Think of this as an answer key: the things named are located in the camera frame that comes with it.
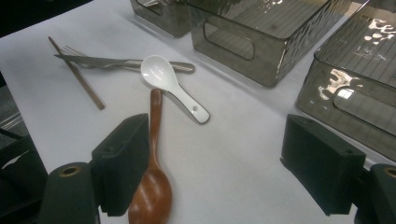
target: metal fork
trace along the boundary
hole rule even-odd
[[[65,54],[65,55],[88,57],[87,54],[84,54],[81,51],[73,49],[72,47],[69,47],[67,45],[65,45],[62,48],[62,53]],[[86,68],[95,68],[94,66],[90,66],[90,65],[87,65],[87,64],[83,64],[83,63],[78,63],[78,65],[80,65],[82,67],[86,67]],[[130,66],[119,66],[119,67],[130,69],[130,70],[133,70],[133,71],[136,71],[136,72],[140,72],[139,68],[134,68],[134,67],[130,67]]]

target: spoon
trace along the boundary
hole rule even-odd
[[[172,206],[171,185],[157,160],[157,143],[163,105],[161,90],[152,90],[150,101],[150,157],[148,169],[129,205],[130,224],[164,224],[169,218]]]
[[[209,113],[178,84],[172,65],[161,56],[147,57],[141,66],[143,78],[152,86],[173,94],[200,123],[209,120]]]

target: white spoon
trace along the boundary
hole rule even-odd
[[[161,56],[147,57],[141,66],[143,78],[152,86],[173,94],[200,123],[209,120],[209,113],[178,84],[172,65]]]

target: wooden spoon handle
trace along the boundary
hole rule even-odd
[[[150,94],[150,160],[149,165],[158,165],[157,146],[160,132],[161,113],[163,110],[163,93],[160,89],[154,89]]]

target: white table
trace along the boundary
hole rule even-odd
[[[0,69],[48,172],[90,161],[120,122],[149,113],[152,89],[136,72],[79,68],[106,104],[98,110],[52,56],[48,36],[92,56],[158,54],[196,65],[194,74],[177,78],[211,114],[207,124],[196,123],[170,94],[163,97],[159,160],[174,192],[169,223],[353,223],[356,208],[349,216],[326,217],[279,161],[286,116],[300,113],[294,102],[325,38],[267,89],[194,51],[190,34],[173,38],[138,18],[129,0],[95,0],[3,37]],[[128,223],[127,216],[101,219]]]

